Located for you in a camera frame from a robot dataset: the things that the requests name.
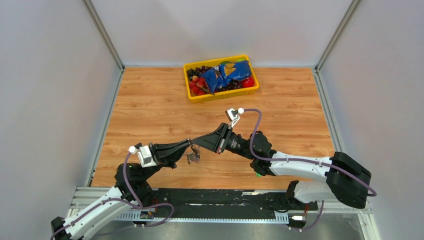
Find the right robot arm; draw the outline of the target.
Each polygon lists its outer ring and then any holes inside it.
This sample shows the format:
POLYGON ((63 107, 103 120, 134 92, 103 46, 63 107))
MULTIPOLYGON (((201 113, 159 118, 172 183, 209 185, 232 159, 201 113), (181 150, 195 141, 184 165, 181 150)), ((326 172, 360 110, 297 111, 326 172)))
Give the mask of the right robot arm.
POLYGON ((326 200, 338 200, 349 207, 364 209, 367 198, 372 195, 371 172, 344 152, 336 151, 333 156, 326 157, 291 155, 274 150, 261 131, 244 139, 226 123, 194 138, 192 143, 217 154, 229 151, 249 159, 250 167, 260 176, 305 178, 306 181, 291 181, 286 189, 285 201, 292 209, 326 200))

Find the large metal keyring with keys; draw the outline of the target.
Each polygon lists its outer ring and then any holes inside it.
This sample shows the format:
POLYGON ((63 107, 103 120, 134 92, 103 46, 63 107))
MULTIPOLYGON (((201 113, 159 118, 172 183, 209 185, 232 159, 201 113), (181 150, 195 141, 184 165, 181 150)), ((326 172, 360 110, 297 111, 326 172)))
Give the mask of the large metal keyring with keys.
POLYGON ((200 146, 193 143, 191 139, 187 139, 188 141, 188 148, 190 152, 185 153, 184 156, 186 156, 187 163, 191 165, 192 163, 199 163, 201 159, 201 150, 200 146))

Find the yellow plastic bin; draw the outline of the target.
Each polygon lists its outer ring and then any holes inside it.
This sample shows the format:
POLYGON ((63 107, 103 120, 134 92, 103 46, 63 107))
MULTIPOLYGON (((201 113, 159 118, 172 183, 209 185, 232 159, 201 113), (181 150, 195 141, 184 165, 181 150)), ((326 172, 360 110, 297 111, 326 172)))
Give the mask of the yellow plastic bin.
POLYGON ((183 65, 192 103, 253 94, 259 82, 247 55, 190 62, 183 65))

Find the dark grape bunch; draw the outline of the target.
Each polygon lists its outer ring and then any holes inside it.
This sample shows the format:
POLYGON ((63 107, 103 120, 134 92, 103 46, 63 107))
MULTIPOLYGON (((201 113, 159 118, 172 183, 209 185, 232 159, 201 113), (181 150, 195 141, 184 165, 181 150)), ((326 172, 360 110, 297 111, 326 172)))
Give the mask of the dark grape bunch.
POLYGON ((201 67, 195 67, 190 68, 186 70, 186 75, 189 79, 191 79, 194 76, 199 77, 201 74, 205 73, 206 71, 210 70, 212 67, 207 65, 202 65, 201 67))

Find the blue snack bag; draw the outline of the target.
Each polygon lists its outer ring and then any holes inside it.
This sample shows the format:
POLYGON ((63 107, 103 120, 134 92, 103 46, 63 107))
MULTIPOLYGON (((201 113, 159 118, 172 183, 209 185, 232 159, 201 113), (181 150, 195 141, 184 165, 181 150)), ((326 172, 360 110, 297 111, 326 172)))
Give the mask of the blue snack bag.
POLYGON ((212 93, 242 89, 241 81, 250 76, 253 72, 247 60, 223 62, 200 75, 212 93))

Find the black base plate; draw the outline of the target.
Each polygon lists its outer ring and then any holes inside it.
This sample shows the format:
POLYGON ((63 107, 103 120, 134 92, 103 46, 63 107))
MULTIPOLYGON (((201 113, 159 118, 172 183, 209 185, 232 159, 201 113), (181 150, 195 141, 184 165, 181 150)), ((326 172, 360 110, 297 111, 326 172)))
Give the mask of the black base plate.
POLYGON ((270 220, 276 213, 316 211, 318 204, 302 203, 284 190, 235 190, 158 188, 140 198, 143 206, 169 203, 157 207, 155 216, 173 219, 270 220))

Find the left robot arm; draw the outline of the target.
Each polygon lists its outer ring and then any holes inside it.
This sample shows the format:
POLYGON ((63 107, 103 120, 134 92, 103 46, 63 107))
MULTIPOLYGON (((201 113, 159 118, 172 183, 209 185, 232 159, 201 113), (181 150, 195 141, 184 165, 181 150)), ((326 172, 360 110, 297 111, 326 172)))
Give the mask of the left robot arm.
POLYGON ((50 238, 89 240, 101 228, 130 209, 159 207, 160 203, 153 201, 153 190, 148 179, 162 168, 176 168, 177 161, 190 146, 192 141, 189 138, 168 144, 138 143, 130 146, 124 163, 116 170, 115 185, 77 214, 53 219, 50 238))

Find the red strawberries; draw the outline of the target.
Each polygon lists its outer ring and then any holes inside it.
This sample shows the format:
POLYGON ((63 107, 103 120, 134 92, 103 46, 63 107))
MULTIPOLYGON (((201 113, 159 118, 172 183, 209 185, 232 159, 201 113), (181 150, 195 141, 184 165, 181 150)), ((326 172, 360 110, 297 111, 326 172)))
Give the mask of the red strawberries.
POLYGON ((188 79, 188 88, 192 96, 202 96, 209 93, 209 87, 206 79, 201 76, 193 75, 188 79))

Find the red tomato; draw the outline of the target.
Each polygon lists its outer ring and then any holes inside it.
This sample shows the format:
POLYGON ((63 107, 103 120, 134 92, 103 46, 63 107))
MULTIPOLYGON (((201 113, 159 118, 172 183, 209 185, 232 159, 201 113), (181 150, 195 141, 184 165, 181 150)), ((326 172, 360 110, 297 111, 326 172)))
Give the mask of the red tomato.
POLYGON ((241 86, 243 88, 251 88, 255 85, 255 80, 252 76, 241 81, 241 86))

